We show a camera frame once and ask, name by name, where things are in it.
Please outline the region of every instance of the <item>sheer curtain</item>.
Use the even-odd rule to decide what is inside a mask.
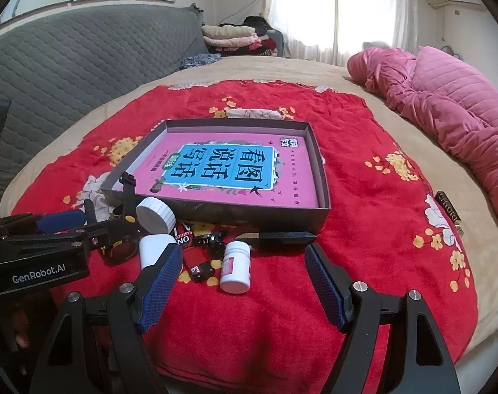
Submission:
[[[264,13],[292,58],[335,64],[336,0],[266,0]]]
[[[416,48],[416,0],[266,0],[265,17],[291,57],[345,67],[364,43]]]

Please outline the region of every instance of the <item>open box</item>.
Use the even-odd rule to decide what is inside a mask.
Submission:
[[[122,201],[123,172],[139,197],[157,197],[176,218],[322,229],[331,208],[322,156],[309,123],[263,119],[167,120],[130,151],[101,186]]]

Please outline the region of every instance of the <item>green label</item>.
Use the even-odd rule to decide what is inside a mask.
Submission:
[[[174,154],[172,154],[168,160],[165,162],[165,164],[163,165],[163,170],[169,170],[170,168],[172,168],[172,166],[174,166],[174,164],[176,163],[176,160],[180,157],[180,153],[179,152],[175,152]]]

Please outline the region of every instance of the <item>red floral cloth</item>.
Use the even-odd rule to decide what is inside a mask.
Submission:
[[[477,324],[467,257],[428,182],[363,99],[279,81],[183,87],[159,86],[106,120],[43,170],[14,213],[75,206],[89,176],[110,171],[118,154],[161,120],[224,117],[232,105],[275,109],[310,122],[326,160],[332,210],[318,242],[329,258],[378,292],[419,290],[453,359],[460,358]],[[90,277],[53,289],[56,301],[73,290],[107,293],[134,280],[140,267],[137,257],[109,265],[93,252],[90,270]],[[251,278],[247,294],[231,296],[182,274],[160,323],[144,337],[153,362],[162,374],[224,391],[319,393],[343,336],[327,322],[302,254],[255,254]],[[381,328],[364,392],[376,388],[386,341]]]

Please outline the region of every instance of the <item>blue gripper pad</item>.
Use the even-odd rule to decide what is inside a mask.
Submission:
[[[343,298],[313,246],[306,248],[303,261],[329,323],[340,331],[344,330],[349,321],[345,317]]]
[[[43,215],[35,225],[38,230],[43,231],[45,234],[54,234],[55,232],[66,231],[72,228],[80,228],[86,221],[87,218],[82,210],[70,210]]]
[[[169,250],[165,249],[161,257],[158,259],[158,262],[150,267],[146,267],[143,271],[153,270],[158,267],[160,261],[164,259],[164,255],[168,252]],[[174,287],[174,283],[176,283],[176,280],[180,275],[182,265],[182,250],[179,246],[174,245],[169,257],[166,259],[159,272],[155,275],[152,284],[143,296],[141,317],[137,323],[140,333],[147,333],[151,326],[156,325],[160,320],[161,314],[163,314],[163,310],[165,309],[165,305],[168,301],[168,297]]]

